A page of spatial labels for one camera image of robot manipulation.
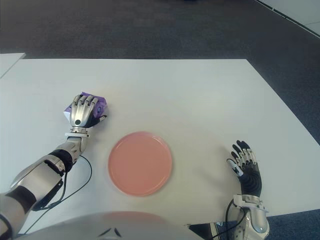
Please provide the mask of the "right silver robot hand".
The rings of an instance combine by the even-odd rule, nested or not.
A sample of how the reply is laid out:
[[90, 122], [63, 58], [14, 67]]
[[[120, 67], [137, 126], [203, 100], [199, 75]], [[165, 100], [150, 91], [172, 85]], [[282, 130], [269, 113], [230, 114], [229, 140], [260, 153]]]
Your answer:
[[228, 158], [226, 162], [240, 182], [241, 194], [260, 197], [262, 178], [253, 150], [243, 140], [237, 140], [232, 148], [232, 158]]

